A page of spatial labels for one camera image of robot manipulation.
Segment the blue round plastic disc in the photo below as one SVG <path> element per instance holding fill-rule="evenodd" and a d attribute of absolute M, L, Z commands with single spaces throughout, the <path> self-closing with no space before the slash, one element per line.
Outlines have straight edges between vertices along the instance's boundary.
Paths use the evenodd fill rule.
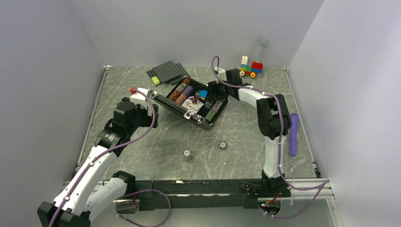
<path fill-rule="evenodd" d="M 207 90 L 201 90 L 200 91 L 200 98 L 205 98 L 207 96 L 208 92 Z"/>

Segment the aluminium poker case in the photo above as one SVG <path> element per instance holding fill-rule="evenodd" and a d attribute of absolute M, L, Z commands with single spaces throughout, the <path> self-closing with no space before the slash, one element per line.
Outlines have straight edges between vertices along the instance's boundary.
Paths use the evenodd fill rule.
<path fill-rule="evenodd" d="M 207 85 L 184 77 L 167 95 L 151 90 L 149 96 L 174 114 L 208 131 L 227 105 L 228 99 L 207 101 L 207 89 Z"/>

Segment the short chip stack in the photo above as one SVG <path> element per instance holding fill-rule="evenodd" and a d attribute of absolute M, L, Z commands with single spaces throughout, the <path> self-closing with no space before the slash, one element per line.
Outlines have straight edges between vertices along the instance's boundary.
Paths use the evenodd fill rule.
<path fill-rule="evenodd" d="M 225 150 L 227 148 L 227 143 L 225 141 L 220 141 L 218 147 L 220 150 Z"/>

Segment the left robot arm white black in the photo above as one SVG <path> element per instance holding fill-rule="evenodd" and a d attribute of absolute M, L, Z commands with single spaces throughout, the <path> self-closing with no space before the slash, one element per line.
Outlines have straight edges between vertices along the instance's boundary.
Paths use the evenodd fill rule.
<path fill-rule="evenodd" d="M 94 191 L 105 171 L 117 160 L 139 127 L 156 128 L 158 105 L 134 103 L 123 98 L 113 118 L 98 134 L 86 161 L 65 189 L 51 202 L 43 202 L 37 214 L 44 227 L 89 227 L 114 200 L 131 198 L 138 190 L 135 176 L 118 171 Z"/>

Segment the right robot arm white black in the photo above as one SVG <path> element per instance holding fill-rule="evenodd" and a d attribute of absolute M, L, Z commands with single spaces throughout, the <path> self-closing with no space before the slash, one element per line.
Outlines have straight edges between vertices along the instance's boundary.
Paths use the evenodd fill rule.
<path fill-rule="evenodd" d="M 238 69 L 224 70 L 214 66 L 213 74 L 217 80 L 208 83 L 206 100 L 216 101 L 231 96 L 252 105 L 257 110 L 258 127 L 265 139 L 265 162 L 260 181 L 240 183 L 240 188 L 248 198 L 290 197 L 290 188 L 283 175 L 282 147 L 291 120 L 283 95 L 270 95 L 244 84 Z"/>

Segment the triangular all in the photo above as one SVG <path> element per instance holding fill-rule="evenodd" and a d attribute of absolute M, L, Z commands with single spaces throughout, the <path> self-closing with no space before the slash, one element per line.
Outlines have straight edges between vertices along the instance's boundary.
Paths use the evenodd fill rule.
<path fill-rule="evenodd" d="M 200 97 L 199 96 L 192 96 L 189 98 L 194 105 L 198 105 L 200 103 Z"/>

